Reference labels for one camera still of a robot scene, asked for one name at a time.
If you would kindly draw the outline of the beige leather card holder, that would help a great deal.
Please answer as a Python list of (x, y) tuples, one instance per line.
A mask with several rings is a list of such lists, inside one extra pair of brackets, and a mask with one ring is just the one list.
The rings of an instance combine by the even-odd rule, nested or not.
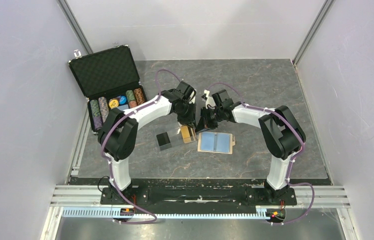
[(232, 133), (204, 131), (199, 133), (197, 151), (232, 155), (235, 144)]

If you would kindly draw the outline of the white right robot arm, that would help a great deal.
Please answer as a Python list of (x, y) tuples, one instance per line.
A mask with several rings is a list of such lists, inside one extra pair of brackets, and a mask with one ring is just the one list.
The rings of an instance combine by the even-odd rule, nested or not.
[(271, 153), (263, 196), (268, 203), (277, 204), (288, 189), (291, 161), (306, 142), (306, 135), (291, 110), (285, 105), (263, 108), (241, 101), (234, 102), (225, 89), (213, 94), (206, 89), (202, 99), (205, 106), (200, 110), (197, 132), (214, 130), (222, 121), (247, 124), (261, 130)]

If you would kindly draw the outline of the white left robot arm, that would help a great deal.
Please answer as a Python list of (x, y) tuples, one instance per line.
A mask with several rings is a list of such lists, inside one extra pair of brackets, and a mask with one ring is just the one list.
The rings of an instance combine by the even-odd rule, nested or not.
[(101, 156), (109, 167), (109, 187), (120, 204), (132, 198), (129, 188), (129, 156), (133, 152), (138, 130), (152, 121), (176, 114), (181, 125), (196, 126), (196, 90), (181, 81), (176, 88), (163, 90), (154, 98), (128, 110), (112, 109), (98, 134)]

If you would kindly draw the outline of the black credit card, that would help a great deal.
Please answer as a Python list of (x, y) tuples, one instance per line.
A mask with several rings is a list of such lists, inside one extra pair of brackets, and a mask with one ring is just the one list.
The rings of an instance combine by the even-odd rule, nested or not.
[(172, 147), (172, 143), (167, 132), (157, 134), (156, 140), (160, 151), (165, 151)]

